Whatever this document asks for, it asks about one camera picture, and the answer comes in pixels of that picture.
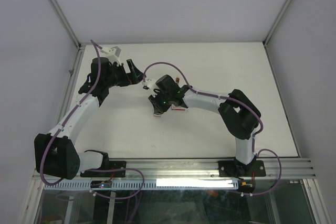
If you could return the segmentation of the red white staple box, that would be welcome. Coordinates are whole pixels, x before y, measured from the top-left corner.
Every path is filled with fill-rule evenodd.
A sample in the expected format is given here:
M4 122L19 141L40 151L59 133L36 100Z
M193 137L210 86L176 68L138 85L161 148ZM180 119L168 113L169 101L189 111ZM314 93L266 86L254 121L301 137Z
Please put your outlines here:
M184 107L181 107L181 106L175 106L175 105L172 104L171 110L173 110L173 111L186 111L187 108L184 108Z

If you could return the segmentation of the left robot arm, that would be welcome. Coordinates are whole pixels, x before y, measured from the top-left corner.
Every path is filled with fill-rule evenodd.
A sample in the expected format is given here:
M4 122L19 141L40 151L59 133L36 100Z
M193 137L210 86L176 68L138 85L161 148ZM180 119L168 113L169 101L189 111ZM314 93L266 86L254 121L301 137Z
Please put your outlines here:
M109 156L106 152L86 150L77 152L75 142L87 120L101 107L112 87L127 87L138 84L143 73L127 60L129 72L124 64L107 57L94 58L91 71L80 87L75 103L61 121L47 134L39 133L34 139L36 171L41 178L46 175L71 180L78 172L93 170L104 176L111 172Z

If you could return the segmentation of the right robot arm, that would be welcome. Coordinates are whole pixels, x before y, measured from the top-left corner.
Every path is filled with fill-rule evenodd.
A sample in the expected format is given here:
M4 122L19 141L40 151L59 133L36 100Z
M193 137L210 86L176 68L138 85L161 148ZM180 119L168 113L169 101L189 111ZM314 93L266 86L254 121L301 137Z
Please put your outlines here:
M235 137L235 171L247 175L253 170L256 128L263 129L263 125L261 113L241 90L235 89L226 95L207 93L188 84L180 87L167 74L158 80L144 80L143 88L151 92L149 101L156 115L162 115L172 106L219 114L229 133Z

